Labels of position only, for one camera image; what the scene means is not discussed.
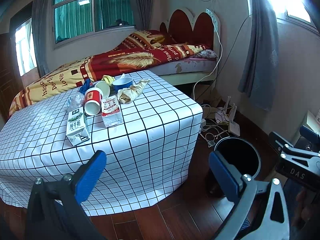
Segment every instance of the bed headboard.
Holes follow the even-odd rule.
[[[220,55],[220,44],[215,25],[220,36],[220,21],[210,10],[196,17],[187,8],[175,10],[169,22],[160,25],[160,31],[170,34],[177,43],[206,44]]]

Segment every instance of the paper cup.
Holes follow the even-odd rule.
[[[101,109],[103,92],[100,88],[89,88],[84,95],[84,111],[87,115],[96,115]]]
[[[101,89],[103,93],[103,99],[108,98],[110,96],[110,87],[105,81],[99,81],[94,85],[94,87]]]

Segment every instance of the ceiling light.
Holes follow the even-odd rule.
[[[90,0],[78,0],[78,4],[79,5],[84,5],[84,4],[87,4],[87,3],[90,3]]]

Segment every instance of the blue bowl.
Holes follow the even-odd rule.
[[[116,93],[118,93],[118,90],[122,88],[128,88],[132,86],[132,84],[133,84],[132,78],[119,78],[112,83]]]

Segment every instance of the wall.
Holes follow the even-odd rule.
[[[154,16],[150,24],[157,29],[160,26],[160,24],[158,24],[160,22],[159,14],[157,13],[158,9],[159,0],[155,0]],[[52,7],[50,4],[48,4],[47,10],[47,26],[48,30],[52,30]],[[108,32],[102,31],[89,37],[67,43],[56,49],[53,48],[54,40],[52,32],[48,31],[46,36],[48,67],[52,71],[65,63],[112,50],[134,31],[136,31],[134,28],[117,29]]]
[[[320,107],[320,37],[311,31],[279,20],[279,77],[275,100],[266,113],[234,93],[241,112],[266,133],[276,131],[291,139],[308,110],[314,115]]]
[[[33,0],[15,0],[6,10],[0,21],[0,34],[9,31],[10,19],[24,6]],[[151,18],[151,28],[158,29],[161,23],[161,14],[159,13],[160,2],[155,0],[153,14]],[[100,54],[109,51],[121,43],[128,35],[135,31],[134,28],[118,29],[109,32],[99,32],[92,36],[81,38],[77,41],[67,43],[54,49],[52,36],[52,7],[49,2],[47,5],[46,24],[48,31],[46,33],[46,58],[49,69],[52,71],[62,64],[73,60],[81,59],[90,55]]]
[[[162,17],[168,20],[181,7],[196,15],[206,8],[214,9],[221,21],[223,66],[236,34],[249,15],[247,0],[161,0]],[[266,133],[276,131],[291,139],[298,130],[307,110],[316,114],[320,107],[320,37],[287,21],[279,28],[279,77],[273,107],[265,112],[252,106],[237,88],[242,76],[251,35],[251,19],[244,24],[230,57],[217,80],[217,89],[226,100],[236,103],[241,113]]]

